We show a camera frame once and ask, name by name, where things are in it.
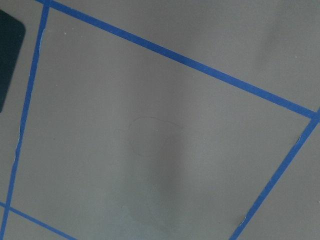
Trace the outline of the black mouse pad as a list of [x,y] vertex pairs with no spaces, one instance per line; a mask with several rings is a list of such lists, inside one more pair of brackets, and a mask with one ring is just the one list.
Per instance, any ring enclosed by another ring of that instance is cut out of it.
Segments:
[[18,56],[26,34],[25,25],[0,11],[0,109],[5,105]]

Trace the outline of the blue tape grid lines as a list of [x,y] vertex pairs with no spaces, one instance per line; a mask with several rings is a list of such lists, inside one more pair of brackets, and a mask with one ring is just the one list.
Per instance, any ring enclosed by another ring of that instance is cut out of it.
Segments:
[[222,82],[225,82],[229,85],[232,85],[236,88],[239,88],[245,92],[248,92],[252,95],[255,95],[259,98],[265,99],[269,102],[272,102],[278,106],[284,107],[294,113],[297,113],[299,115],[302,115],[310,120],[304,131],[301,133],[299,136],[298,140],[296,143],[292,146],[284,160],[281,162],[277,170],[274,172],[272,177],[269,179],[265,187],[263,188],[262,192],[258,195],[257,199],[254,201],[253,205],[250,207],[248,212],[246,213],[244,219],[242,222],[237,226],[237,228],[234,230],[232,235],[230,236],[230,239],[232,240],[237,240],[243,230],[247,227],[248,223],[251,221],[255,213],[258,211],[258,209],[261,207],[265,199],[268,197],[274,186],[277,184],[279,179],[282,177],[284,172],[287,170],[288,166],[291,164],[293,159],[296,157],[300,149],[304,146],[308,138],[311,136],[313,131],[317,126],[320,124],[320,113],[319,111],[312,111],[306,107],[303,107],[295,102],[289,101],[283,97],[280,97],[278,95],[275,95],[271,92],[268,92],[264,89],[261,89],[255,85],[252,85],[250,83],[247,83],[245,81],[242,81],[238,78],[235,78],[231,75],[228,75],[226,73],[223,73],[215,68],[212,68],[210,66],[207,66],[203,63],[200,63],[198,61],[195,61],[191,58],[188,58],[184,55],[181,55],[177,52],[174,52],[170,49],[167,49],[163,46],[160,46],[156,43],[153,43],[151,41],[148,41],[144,38],[141,38],[137,35],[134,35],[130,32],[127,32],[121,28],[118,28],[116,26],[113,26],[107,22],[104,22],[100,19],[97,19],[95,17],[92,17],[90,15],[87,15],[81,11],[78,11],[74,8],[71,8],[67,5],[64,5],[60,2],[57,2],[55,0],[41,0],[39,3],[42,5],[42,12],[41,12],[41,18],[38,26],[38,31],[37,31],[37,37],[36,37],[36,42],[35,42],[35,47],[33,50],[33,56],[32,56],[32,62],[31,62],[31,67],[29,71],[29,76],[28,76],[28,81],[26,85],[26,91],[25,91],[25,97],[23,100],[23,108],[21,111],[21,118],[19,121],[19,135],[17,139],[17,144],[15,148],[15,156],[14,156],[14,161],[12,163],[12,168],[11,168],[11,173],[10,173],[10,180],[9,180],[9,185],[8,185],[8,190],[7,190],[7,195],[6,195],[6,201],[2,202],[0,205],[4,209],[3,217],[1,220],[1,228],[0,228],[0,237],[3,239],[5,236],[6,232],[6,227],[7,227],[7,222],[8,222],[8,217],[11,212],[53,232],[56,233],[57,235],[60,235],[68,240],[72,239],[72,236],[32,217],[24,212],[21,212],[15,208],[12,207],[12,197],[13,197],[13,192],[14,192],[14,187],[15,187],[15,181],[16,181],[16,175],[18,171],[18,166],[19,166],[19,161],[20,161],[20,154],[21,154],[21,148],[23,145],[23,140],[24,140],[24,134],[25,134],[25,129],[27,125],[27,119],[28,119],[28,114],[29,114],[29,109],[30,109],[30,103],[32,99],[32,94],[33,94],[33,88],[34,88],[34,83],[35,83],[35,78],[37,74],[37,68],[38,68],[38,63],[41,55],[41,47],[42,47],[42,40],[43,36],[45,34],[45,29],[47,26],[47,20],[48,20],[48,15],[50,12],[50,9],[57,10],[59,12],[62,12],[66,15],[69,15],[73,18],[76,18],[80,20],[81,22],[87,23],[89,25],[92,25],[96,28],[99,28],[105,32],[111,33],[117,37],[120,37],[122,39],[125,39],[131,43],[134,43],[136,45],[139,45],[145,49],[148,49],[152,52],[155,52],[161,56],[164,56],[166,58],[169,58],[173,61],[176,61],[178,63],[181,63],[189,68],[192,68],[194,70],[197,70],[201,73],[204,73],[208,76],[211,76],[213,78],[216,78]]

